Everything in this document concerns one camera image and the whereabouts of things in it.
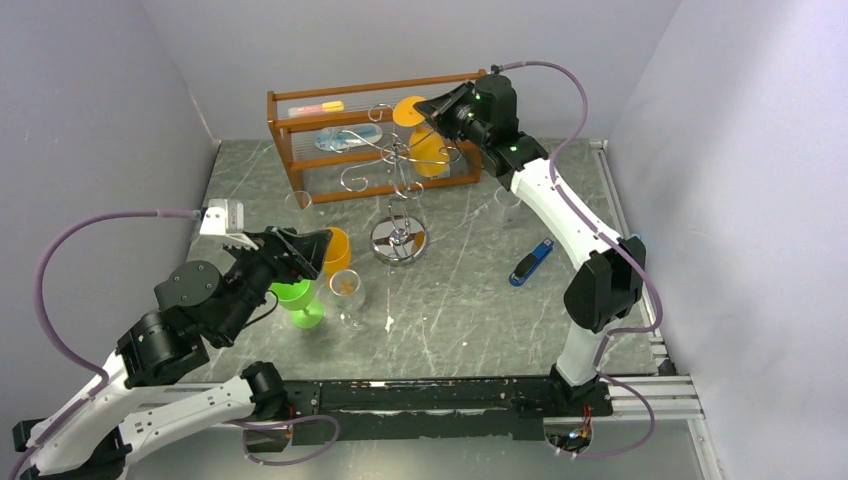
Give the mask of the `yellow plastic wine glass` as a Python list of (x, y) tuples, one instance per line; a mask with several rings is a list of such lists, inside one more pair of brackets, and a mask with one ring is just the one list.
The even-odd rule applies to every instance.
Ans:
[(424, 100), (421, 96), (400, 100), (393, 109), (393, 121), (397, 126), (411, 130), (406, 145), (415, 171), (422, 177), (435, 178), (449, 171), (450, 153), (443, 138), (414, 108), (415, 104)]

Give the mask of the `green plastic wine glass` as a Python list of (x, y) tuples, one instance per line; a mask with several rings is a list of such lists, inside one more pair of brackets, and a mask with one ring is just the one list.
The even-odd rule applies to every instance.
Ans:
[(279, 301), (279, 305), (290, 314), (292, 324), (302, 330), (316, 327), (324, 317), (324, 307), (315, 297), (315, 288), (311, 280), (302, 280), (295, 284), (272, 283), (270, 291)]

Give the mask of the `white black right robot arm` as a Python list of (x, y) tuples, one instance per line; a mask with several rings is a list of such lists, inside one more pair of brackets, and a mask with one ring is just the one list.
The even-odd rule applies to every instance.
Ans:
[(576, 413), (588, 400), (586, 385), (599, 376), (609, 333), (642, 297), (644, 244), (595, 215), (542, 145), (520, 130), (517, 92), (506, 76), (484, 75), (413, 108), (442, 137), (475, 145), (484, 170), (526, 204), (565, 249), (576, 270), (563, 294), (571, 324), (554, 365), (561, 380), (551, 385), (549, 399), (559, 413)]

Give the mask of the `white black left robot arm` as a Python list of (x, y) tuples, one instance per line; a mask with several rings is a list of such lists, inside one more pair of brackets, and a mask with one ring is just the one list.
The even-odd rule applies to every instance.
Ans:
[(316, 279), (331, 238), (327, 229), (270, 227), (229, 247), (234, 264), (226, 273), (206, 261), (178, 267), (156, 286), (157, 307), (72, 400), (15, 426), (21, 457), (12, 477), (119, 479), (154, 451), (209, 427), (292, 418), (278, 370), (262, 361), (191, 397), (158, 408), (147, 402), (205, 365), (209, 347), (232, 346), (273, 284)]

